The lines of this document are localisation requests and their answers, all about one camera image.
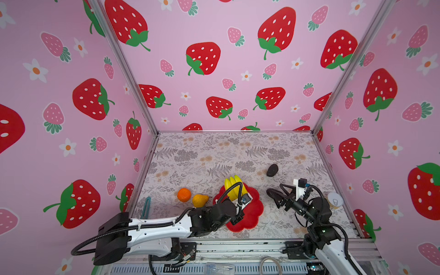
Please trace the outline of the dark avocado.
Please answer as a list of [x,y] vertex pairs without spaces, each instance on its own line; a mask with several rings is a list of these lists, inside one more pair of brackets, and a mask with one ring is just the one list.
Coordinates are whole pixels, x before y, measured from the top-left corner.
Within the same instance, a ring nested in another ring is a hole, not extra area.
[[278,165],[277,164],[272,164],[269,166],[268,170],[267,170],[267,177],[274,177],[279,171]]
[[268,189],[268,190],[267,190],[267,195],[268,195],[271,199],[273,199],[274,201],[280,201],[280,200],[283,199],[283,197],[282,197],[282,193],[280,193],[280,192],[279,192],[278,190],[276,190],[276,189],[272,189],[272,188]]

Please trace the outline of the yellow pear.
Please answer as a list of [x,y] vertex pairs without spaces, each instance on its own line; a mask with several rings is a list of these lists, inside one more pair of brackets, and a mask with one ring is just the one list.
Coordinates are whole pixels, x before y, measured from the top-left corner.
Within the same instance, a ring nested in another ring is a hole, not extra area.
[[193,206],[196,208],[204,207],[208,201],[209,201],[209,196],[202,194],[197,194],[192,199]]

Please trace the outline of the orange tangerine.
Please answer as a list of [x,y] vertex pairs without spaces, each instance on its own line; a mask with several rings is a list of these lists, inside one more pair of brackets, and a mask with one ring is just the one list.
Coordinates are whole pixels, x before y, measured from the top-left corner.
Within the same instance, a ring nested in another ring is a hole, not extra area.
[[177,193],[177,199],[181,202],[188,202],[192,197],[192,193],[187,188],[182,188]]

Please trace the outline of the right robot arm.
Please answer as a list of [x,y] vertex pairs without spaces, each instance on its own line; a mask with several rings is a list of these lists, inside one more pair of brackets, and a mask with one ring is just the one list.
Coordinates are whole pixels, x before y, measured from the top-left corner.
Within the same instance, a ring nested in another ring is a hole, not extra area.
[[285,243],[283,254],[319,260],[331,275],[364,275],[365,271],[348,250],[346,231],[330,222],[330,204],[315,185],[300,183],[297,186],[280,185],[281,190],[268,189],[267,195],[276,206],[306,220],[308,233],[301,245]]

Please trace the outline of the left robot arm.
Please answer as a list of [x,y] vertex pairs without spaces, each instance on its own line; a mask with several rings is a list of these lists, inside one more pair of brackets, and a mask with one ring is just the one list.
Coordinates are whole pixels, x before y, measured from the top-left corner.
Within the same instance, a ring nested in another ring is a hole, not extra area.
[[231,222],[244,218],[244,209],[252,202],[244,183],[237,182],[227,188],[209,207],[190,207],[178,217],[140,220],[120,213],[107,221],[94,236],[75,246],[72,256],[94,254],[94,265],[118,262],[125,255],[149,254],[165,257],[179,251],[181,238],[207,236]]

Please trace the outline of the red flower-shaped bowl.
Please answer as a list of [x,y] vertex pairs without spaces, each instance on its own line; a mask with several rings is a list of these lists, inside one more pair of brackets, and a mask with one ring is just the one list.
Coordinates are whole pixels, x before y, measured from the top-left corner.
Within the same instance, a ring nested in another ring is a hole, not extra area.
[[256,189],[249,187],[246,183],[244,183],[244,187],[253,199],[251,203],[244,208],[244,218],[242,221],[236,225],[232,225],[231,222],[226,224],[226,227],[234,233],[254,229],[259,223],[259,217],[264,212],[264,206],[260,200],[259,192]]

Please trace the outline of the white lidded can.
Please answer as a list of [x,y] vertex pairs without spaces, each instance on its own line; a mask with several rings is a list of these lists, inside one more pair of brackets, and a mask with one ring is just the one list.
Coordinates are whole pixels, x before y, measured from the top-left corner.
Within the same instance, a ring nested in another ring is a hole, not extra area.
[[332,210],[338,209],[344,205],[344,199],[336,192],[329,192],[327,195],[327,201],[330,204]]

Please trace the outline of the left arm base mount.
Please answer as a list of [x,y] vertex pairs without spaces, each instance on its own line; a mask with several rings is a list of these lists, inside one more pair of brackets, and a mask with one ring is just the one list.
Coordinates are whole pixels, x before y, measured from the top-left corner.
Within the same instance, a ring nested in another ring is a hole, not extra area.
[[183,242],[179,244],[173,245],[171,249],[171,253],[163,256],[153,256],[152,261],[158,262],[158,261],[180,261],[185,256],[190,256],[189,260],[195,260],[196,257],[196,251],[197,251],[197,243],[196,242]]

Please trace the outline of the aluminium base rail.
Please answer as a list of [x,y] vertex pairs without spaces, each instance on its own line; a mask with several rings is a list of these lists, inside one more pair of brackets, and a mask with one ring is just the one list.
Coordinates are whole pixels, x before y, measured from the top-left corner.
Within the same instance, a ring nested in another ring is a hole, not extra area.
[[285,239],[196,239],[195,260],[180,268],[171,262],[149,264],[147,256],[127,256],[99,268],[99,275],[214,275],[214,265],[225,265],[226,275],[328,275],[318,260],[290,260],[282,254]]

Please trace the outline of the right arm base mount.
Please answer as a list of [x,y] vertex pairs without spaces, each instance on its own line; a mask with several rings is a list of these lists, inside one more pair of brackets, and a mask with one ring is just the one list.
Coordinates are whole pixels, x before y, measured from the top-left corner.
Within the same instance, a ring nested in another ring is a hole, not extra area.
[[315,260],[315,250],[316,246],[306,240],[303,242],[287,241],[282,254],[286,254],[290,260]]

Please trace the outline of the teal tool at wall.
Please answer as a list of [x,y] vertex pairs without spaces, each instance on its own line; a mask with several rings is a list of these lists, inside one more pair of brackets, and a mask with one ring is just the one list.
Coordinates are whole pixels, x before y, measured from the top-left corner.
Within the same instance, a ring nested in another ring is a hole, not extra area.
[[150,205],[151,205],[151,197],[147,197],[143,205],[141,219],[147,220],[149,218]]

